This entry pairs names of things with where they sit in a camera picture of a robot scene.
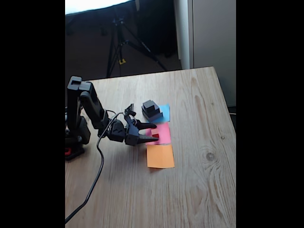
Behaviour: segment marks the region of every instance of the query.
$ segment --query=stacked blocks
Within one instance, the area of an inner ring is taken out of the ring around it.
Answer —
[[[149,122],[162,117],[159,106],[152,100],[143,103],[142,114]]]

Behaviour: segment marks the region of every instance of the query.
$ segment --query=pink sticky note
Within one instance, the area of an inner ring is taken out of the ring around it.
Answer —
[[[157,124],[156,126],[156,129],[158,130],[158,134],[160,136],[159,140],[155,142],[147,142],[146,145],[170,144],[171,136],[168,122]],[[151,129],[146,129],[146,135],[152,136]]]

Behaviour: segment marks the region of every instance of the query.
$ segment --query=wood grain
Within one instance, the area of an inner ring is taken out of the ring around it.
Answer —
[[[105,109],[170,104],[172,169],[147,167],[145,145],[103,139],[104,169],[67,228],[236,227],[236,133],[213,67],[92,81]],[[85,199],[100,166],[97,130],[66,162],[66,217]]]

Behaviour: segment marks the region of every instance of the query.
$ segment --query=paper square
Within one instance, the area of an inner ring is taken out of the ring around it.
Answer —
[[[170,106],[169,104],[166,105],[160,105],[159,106],[162,117],[157,118],[156,120],[151,121],[151,123],[161,123],[161,122],[168,122],[170,121]]]
[[[173,168],[172,145],[147,145],[147,166],[150,168]]]
[[[159,140],[155,142],[146,142],[146,145],[170,144],[171,136],[168,122],[157,124],[156,126],[156,129],[158,130]],[[152,137],[151,128],[146,129],[146,135]]]

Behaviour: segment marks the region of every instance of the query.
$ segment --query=red part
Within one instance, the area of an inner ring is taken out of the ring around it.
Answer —
[[[66,148],[65,156],[70,156],[72,153],[72,148]]]
[[[151,129],[151,134],[153,137],[156,137],[156,138],[160,137],[157,129]]]

